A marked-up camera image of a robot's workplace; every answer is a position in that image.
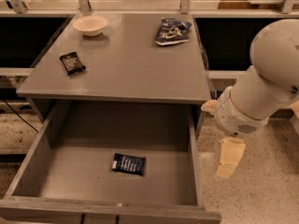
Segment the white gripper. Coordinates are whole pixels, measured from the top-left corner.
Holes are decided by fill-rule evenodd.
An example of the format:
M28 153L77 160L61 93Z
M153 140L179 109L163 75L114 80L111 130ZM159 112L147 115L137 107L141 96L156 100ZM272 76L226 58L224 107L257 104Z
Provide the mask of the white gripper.
M238 111L231 100L231 89L232 87L226 88L217 101L209 100L201 106L202 111L215 114L216 125L220 130L231 135L220 141L220 157L216 170L216 177L220 179L228 179L243 157L246 144L240 138L256 133L269 120L253 119Z

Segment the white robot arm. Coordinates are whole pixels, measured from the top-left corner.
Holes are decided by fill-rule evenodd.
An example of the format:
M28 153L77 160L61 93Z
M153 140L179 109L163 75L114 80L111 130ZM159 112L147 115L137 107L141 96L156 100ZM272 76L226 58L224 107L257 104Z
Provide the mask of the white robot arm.
M245 138L266 126L272 114L298 100L299 20L265 26L253 39L251 66L234 85L201 110L214 116L225 136L218 143L215 176L232 176L245 152Z

